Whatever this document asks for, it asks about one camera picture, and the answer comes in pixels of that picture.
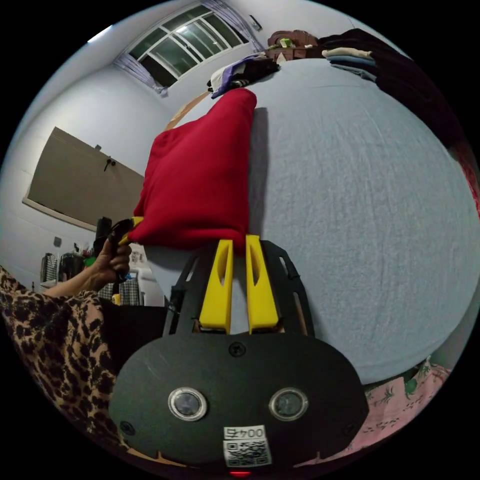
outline leopard print sleeve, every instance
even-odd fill
[[[108,415],[116,375],[98,296],[33,293],[0,265],[0,305],[15,349],[50,401],[101,443],[126,449]]]

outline sticker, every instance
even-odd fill
[[[223,456],[227,467],[261,467],[272,464],[264,425],[223,429]]]

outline human hand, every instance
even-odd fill
[[[117,273],[126,275],[130,271],[131,253],[132,249],[129,245],[119,246],[116,252],[112,252],[112,244],[108,239],[105,241],[95,263],[90,267],[98,290],[106,284],[115,282]]]

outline pink fabric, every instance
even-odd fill
[[[475,162],[475,159],[473,158],[473,154],[471,154],[470,152],[470,147],[466,144],[459,144],[453,147],[450,152],[456,158],[463,170],[466,181],[468,183],[468,187],[470,188],[473,200],[476,205],[478,218],[480,219],[480,187],[472,166],[472,162]]]
[[[432,365],[430,358],[405,383],[403,377],[380,385],[366,394],[369,414],[351,444],[329,458],[316,458],[296,465],[303,467],[329,462],[370,447],[400,430],[413,420],[439,391],[450,370]]]

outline light blue bed sheet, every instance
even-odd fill
[[[408,109],[325,59],[285,62],[249,89],[258,99],[251,232],[289,253],[316,336],[364,384],[408,370],[459,325],[480,277],[480,224],[462,169]],[[189,253],[146,254],[170,292]],[[232,333],[248,329],[244,268],[236,259]]]

